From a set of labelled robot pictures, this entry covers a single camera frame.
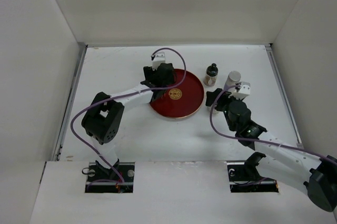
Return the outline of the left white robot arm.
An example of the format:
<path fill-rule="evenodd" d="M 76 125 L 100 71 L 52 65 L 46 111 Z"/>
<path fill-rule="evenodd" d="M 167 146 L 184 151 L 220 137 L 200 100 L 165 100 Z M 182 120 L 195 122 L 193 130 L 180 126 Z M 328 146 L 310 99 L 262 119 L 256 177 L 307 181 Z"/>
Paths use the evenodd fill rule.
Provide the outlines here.
<path fill-rule="evenodd" d="M 115 94 L 117 99 L 90 108 L 81 121 L 87 135 L 93 138 L 94 147 L 108 161 L 100 168 L 100 175 L 106 181 L 113 181 L 118 175 L 118 168 L 114 165 L 118 157 L 114 151 L 113 139 L 117 135 L 123 113 L 156 101 L 166 92 L 166 87 L 175 84 L 176 73 L 171 63 L 161 63 L 157 69 L 146 66 L 143 70 L 144 81 L 132 89 Z"/>

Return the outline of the black cap pepper bottle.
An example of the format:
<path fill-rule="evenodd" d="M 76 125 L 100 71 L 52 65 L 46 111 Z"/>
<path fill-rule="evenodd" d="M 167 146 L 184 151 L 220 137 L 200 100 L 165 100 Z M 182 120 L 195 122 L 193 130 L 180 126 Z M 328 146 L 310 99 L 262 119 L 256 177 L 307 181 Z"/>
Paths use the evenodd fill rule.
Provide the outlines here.
<path fill-rule="evenodd" d="M 205 77 L 204 77 L 204 84 L 207 86 L 214 86 L 217 80 L 219 70 L 216 63 L 212 63 L 210 66 L 207 67 Z"/>

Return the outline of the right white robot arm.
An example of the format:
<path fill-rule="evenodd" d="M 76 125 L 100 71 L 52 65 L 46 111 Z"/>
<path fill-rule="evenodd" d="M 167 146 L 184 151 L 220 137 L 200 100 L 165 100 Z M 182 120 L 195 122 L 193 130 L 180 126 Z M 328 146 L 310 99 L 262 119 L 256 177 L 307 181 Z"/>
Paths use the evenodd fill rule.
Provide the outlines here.
<path fill-rule="evenodd" d="M 244 98 L 250 94 L 247 85 L 218 88 L 206 93 L 206 107 L 224 114 L 232 139 L 254 153 L 245 161 L 244 173 L 249 179 L 267 177 L 306 194 L 320 209 L 336 208 L 336 158 L 287 145 L 266 128 L 251 119 Z"/>

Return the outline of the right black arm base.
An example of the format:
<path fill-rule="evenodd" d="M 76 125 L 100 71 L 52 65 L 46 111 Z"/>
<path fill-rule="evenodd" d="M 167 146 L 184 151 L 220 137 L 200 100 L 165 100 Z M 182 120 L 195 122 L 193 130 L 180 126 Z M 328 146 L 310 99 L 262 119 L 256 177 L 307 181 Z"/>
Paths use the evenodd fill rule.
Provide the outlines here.
<path fill-rule="evenodd" d="M 266 155 L 255 152 L 245 161 L 227 163 L 231 193 L 279 192 L 277 181 L 260 176 L 257 171 L 259 161 Z"/>

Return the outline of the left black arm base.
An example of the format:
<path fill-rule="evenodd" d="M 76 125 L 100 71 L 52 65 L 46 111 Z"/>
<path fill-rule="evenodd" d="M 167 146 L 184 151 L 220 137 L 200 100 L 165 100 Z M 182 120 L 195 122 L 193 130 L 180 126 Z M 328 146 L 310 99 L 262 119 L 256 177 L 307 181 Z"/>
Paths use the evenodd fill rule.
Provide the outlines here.
<path fill-rule="evenodd" d="M 103 167 L 98 161 L 91 162 L 82 169 L 86 176 L 85 193 L 89 194 L 126 194 L 132 193 L 135 177 L 134 162 L 116 162 L 113 166 L 124 181 L 111 169 Z"/>

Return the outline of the black cap salt bottle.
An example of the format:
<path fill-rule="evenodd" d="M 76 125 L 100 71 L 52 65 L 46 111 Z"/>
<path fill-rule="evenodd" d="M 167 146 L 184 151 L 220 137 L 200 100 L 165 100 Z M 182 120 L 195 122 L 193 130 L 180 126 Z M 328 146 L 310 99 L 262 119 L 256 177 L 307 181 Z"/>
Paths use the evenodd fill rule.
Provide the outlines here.
<path fill-rule="evenodd" d="M 209 113 L 212 113 L 213 115 L 216 115 L 216 114 L 219 113 L 219 111 L 217 111 L 215 108 L 216 108 L 216 107 L 212 108 L 212 106 L 208 106 L 208 107 L 207 107 L 207 111 L 208 111 Z"/>

